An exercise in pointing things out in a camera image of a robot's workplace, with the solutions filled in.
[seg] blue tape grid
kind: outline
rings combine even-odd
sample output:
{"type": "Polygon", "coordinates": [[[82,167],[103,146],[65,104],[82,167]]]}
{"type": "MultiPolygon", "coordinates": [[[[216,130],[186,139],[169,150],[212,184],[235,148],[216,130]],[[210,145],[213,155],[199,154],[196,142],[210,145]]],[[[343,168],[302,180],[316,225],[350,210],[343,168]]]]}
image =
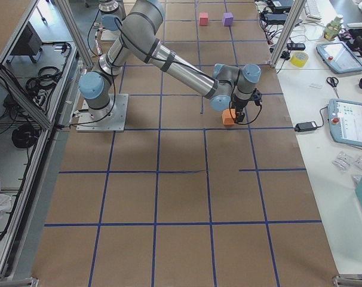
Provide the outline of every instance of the blue tape grid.
{"type": "MultiPolygon", "coordinates": [[[[195,2],[169,2],[172,4],[177,4],[177,3],[183,3],[183,4],[195,4],[197,5],[195,2]]],[[[217,4],[217,3],[222,3],[222,2],[202,2],[203,4],[217,4]]],[[[239,4],[243,4],[243,3],[248,3],[248,4],[254,4],[254,2],[251,1],[241,1],[241,2],[237,2],[237,1],[226,1],[223,0],[223,3],[225,5],[225,10],[226,12],[228,11],[227,8],[227,4],[231,4],[231,3],[239,3],[239,4]]],[[[257,41],[257,42],[265,42],[266,40],[234,40],[233,39],[233,35],[232,35],[232,29],[231,27],[229,27],[229,31],[230,31],[230,35],[231,35],[231,40],[230,41],[224,41],[224,40],[207,40],[207,41],[202,41],[199,40],[199,35],[198,35],[198,17],[197,17],[197,10],[195,11],[195,18],[196,20],[187,20],[187,21],[183,21],[183,22],[196,22],[196,30],[197,30],[197,46],[198,46],[198,66],[201,67],[209,67],[209,66],[213,66],[213,65],[202,65],[201,64],[201,57],[200,57],[200,42],[231,42],[232,43],[232,48],[234,51],[234,57],[235,57],[235,63],[237,64],[237,66],[241,66],[238,65],[238,60],[237,60],[237,54],[235,51],[235,42],[251,42],[251,41],[257,41]]],[[[256,19],[247,19],[247,20],[236,20],[234,19],[235,22],[245,22],[245,21],[258,21],[256,19]]],[[[166,42],[196,42],[196,41],[165,41],[166,42]]],[[[125,73],[125,68],[126,67],[131,67],[131,66],[137,66],[137,67],[144,67],[144,66],[148,66],[148,65],[124,65],[124,69],[121,75],[121,83],[120,83],[120,87],[119,87],[119,92],[121,92],[121,87],[122,87],[122,83],[123,83],[123,79],[124,79],[124,73],[125,73]]],[[[71,170],[71,171],[61,171],[59,173],[61,174],[76,174],[76,173],[104,173],[106,175],[106,179],[105,179],[105,186],[104,186],[104,190],[103,190],[103,197],[102,197],[102,204],[101,204],[101,208],[100,208],[100,215],[99,215],[99,221],[98,222],[94,222],[94,223],[72,223],[72,224],[66,224],[66,223],[56,223],[56,224],[45,224],[45,227],[97,227],[97,233],[96,233],[96,239],[95,239],[95,245],[94,245],[94,251],[93,251],[93,259],[92,259],[92,263],[91,263],[91,270],[90,270],[90,276],[89,276],[89,281],[88,281],[88,287],[92,286],[92,279],[93,279],[93,274],[94,274],[94,268],[95,268],[95,262],[96,262],[96,256],[97,256],[97,248],[98,248],[98,244],[99,244],[99,237],[100,237],[100,229],[101,227],[108,227],[108,226],[153,226],[154,227],[154,238],[153,238],[153,251],[152,251],[152,281],[151,281],[151,286],[154,287],[155,286],[155,263],[156,263],[156,242],[157,242],[157,226],[180,226],[180,225],[208,225],[210,227],[210,241],[211,241],[211,261],[212,261],[212,268],[213,268],[213,282],[214,282],[214,286],[217,286],[217,275],[216,275],[216,266],[215,266],[215,255],[214,255],[214,237],[213,237],[213,226],[215,225],[250,225],[250,224],[265,224],[266,226],[266,231],[267,231],[267,235],[268,235],[268,240],[269,240],[269,247],[270,247],[270,253],[271,253],[271,258],[272,258],[272,264],[273,264],[273,268],[274,268],[274,273],[275,273],[275,281],[277,283],[277,286],[280,287],[280,280],[279,280],[279,276],[278,276],[278,269],[277,269],[277,262],[275,260],[275,255],[274,255],[274,249],[273,249],[273,245],[272,245],[272,238],[271,238],[271,234],[270,234],[270,230],[269,230],[269,225],[272,224],[320,224],[321,220],[290,220],[290,221],[269,221],[268,217],[267,217],[267,212],[266,212],[266,206],[265,206],[265,201],[263,198],[263,191],[262,191],[262,183],[260,181],[260,176],[259,176],[259,172],[294,172],[294,171],[304,171],[306,169],[301,169],[301,168],[297,168],[297,169],[258,169],[257,167],[257,160],[256,160],[256,153],[255,153],[255,147],[254,147],[254,143],[253,143],[253,138],[252,138],[252,134],[251,131],[252,130],[257,130],[257,129],[292,129],[293,127],[250,127],[250,125],[248,127],[240,127],[240,128],[204,128],[204,129],[163,129],[161,128],[161,110],[162,110],[162,97],[163,96],[173,96],[172,94],[163,94],[162,93],[162,87],[163,87],[163,73],[161,74],[161,92],[160,94],[146,94],[146,95],[142,95],[142,94],[131,94],[130,96],[159,96],[160,98],[160,109],[159,109],[159,128],[158,129],[126,129],[126,130],[157,130],[158,131],[158,148],[157,148],[157,168],[156,170],[131,170],[131,171],[119,171],[119,170],[111,170],[111,160],[112,160],[112,153],[113,153],[113,144],[115,141],[115,133],[113,133],[113,138],[112,138],[112,142],[111,142],[111,149],[110,149],[110,153],[109,153],[109,161],[108,161],[108,168],[107,170],[91,170],[91,171],[81,171],[81,170],[71,170]],[[200,130],[203,131],[204,134],[204,148],[205,148],[205,166],[206,169],[205,170],[182,170],[182,171],[172,171],[172,170],[159,170],[159,157],[160,157],[160,139],[161,139],[161,131],[162,130],[200,130]],[[249,131],[249,136],[250,136],[250,142],[251,142],[251,150],[253,153],[253,160],[254,160],[254,165],[255,165],[255,169],[240,169],[240,172],[255,172],[256,176],[257,176],[257,181],[258,181],[258,185],[259,185],[259,192],[260,192],[260,198],[261,198],[261,202],[262,202],[262,209],[263,209],[263,215],[264,215],[264,219],[263,221],[233,221],[233,222],[214,222],[213,218],[212,218],[212,214],[211,214],[211,196],[210,196],[210,183],[209,183],[209,171],[208,171],[208,155],[207,155],[207,137],[206,137],[206,131],[208,130],[248,130],[249,131]],[[157,204],[158,204],[158,178],[159,178],[159,174],[160,173],[197,173],[197,172],[205,172],[206,173],[206,180],[207,180],[207,199],[208,199],[208,212],[209,212],[209,222],[157,222],[157,204]],[[106,198],[106,191],[107,191],[107,186],[108,186],[108,179],[109,179],[109,174],[110,173],[156,173],[156,186],[155,186],[155,212],[154,212],[154,221],[153,222],[109,222],[109,223],[103,223],[102,222],[102,217],[103,217],[103,210],[104,210],[104,203],[105,203],[105,198],[106,198]]],[[[282,93],[265,93],[264,95],[281,95],[282,93]]],[[[187,95],[182,95],[182,96],[197,96],[195,94],[187,94],[187,95]]],[[[201,102],[201,113],[203,113],[203,103],[201,102]]]]}

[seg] metal mounting plate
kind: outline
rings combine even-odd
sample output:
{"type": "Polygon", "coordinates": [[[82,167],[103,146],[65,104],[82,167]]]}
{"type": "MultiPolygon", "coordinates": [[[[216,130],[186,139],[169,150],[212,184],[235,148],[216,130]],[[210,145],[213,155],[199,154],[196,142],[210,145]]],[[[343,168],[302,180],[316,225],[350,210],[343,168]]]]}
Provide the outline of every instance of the metal mounting plate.
{"type": "MultiPolygon", "coordinates": [[[[113,94],[109,94],[109,97],[111,101],[113,101],[113,94]]],[[[77,126],[76,130],[78,132],[123,132],[125,119],[127,117],[128,97],[128,94],[116,94],[115,106],[112,108],[110,116],[97,123],[77,126]]],[[[86,101],[83,102],[82,109],[88,109],[86,101]]],[[[91,118],[91,115],[86,112],[80,114],[78,123],[87,123],[94,120],[95,119],[91,118]]]]}
{"type": "Polygon", "coordinates": [[[119,38],[119,36],[119,31],[104,30],[100,39],[106,42],[115,42],[115,40],[119,38]]]}

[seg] tape roll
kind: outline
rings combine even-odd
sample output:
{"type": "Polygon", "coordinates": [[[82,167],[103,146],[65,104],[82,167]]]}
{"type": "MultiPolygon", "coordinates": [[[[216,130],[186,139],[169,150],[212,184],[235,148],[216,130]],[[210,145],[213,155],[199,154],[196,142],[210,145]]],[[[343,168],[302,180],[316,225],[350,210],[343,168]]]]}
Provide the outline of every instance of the tape roll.
{"type": "Polygon", "coordinates": [[[303,67],[308,60],[308,54],[305,52],[295,52],[290,60],[290,62],[297,66],[297,67],[303,67]]]}

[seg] monitor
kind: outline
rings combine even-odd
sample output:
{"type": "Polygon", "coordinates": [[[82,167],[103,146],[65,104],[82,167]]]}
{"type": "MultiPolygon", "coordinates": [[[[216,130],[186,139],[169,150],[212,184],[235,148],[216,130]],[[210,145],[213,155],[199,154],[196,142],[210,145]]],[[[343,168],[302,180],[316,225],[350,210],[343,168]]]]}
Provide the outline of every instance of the monitor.
{"type": "Polygon", "coordinates": [[[362,71],[362,61],[343,42],[319,44],[317,52],[338,74],[362,71]]]}
{"type": "Polygon", "coordinates": [[[328,109],[334,141],[362,146],[362,103],[332,99],[328,109]]]}

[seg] cube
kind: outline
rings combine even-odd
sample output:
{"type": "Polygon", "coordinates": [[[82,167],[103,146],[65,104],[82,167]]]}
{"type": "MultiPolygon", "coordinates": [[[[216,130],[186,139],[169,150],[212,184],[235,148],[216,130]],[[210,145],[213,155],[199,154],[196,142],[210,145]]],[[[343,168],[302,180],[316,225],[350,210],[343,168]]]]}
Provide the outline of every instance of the cube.
{"type": "Polygon", "coordinates": [[[224,26],[233,25],[234,16],[231,12],[227,12],[223,14],[222,23],[224,26]]]}
{"type": "Polygon", "coordinates": [[[207,14],[207,12],[201,12],[200,13],[200,26],[207,26],[207,23],[209,21],[209,15],[207,14]]]}
{"type": "Polygon", "coordinates": [[[226,109],[222,112],[222,123],[224,126],[234,126],[235,109],[226,109]]]}

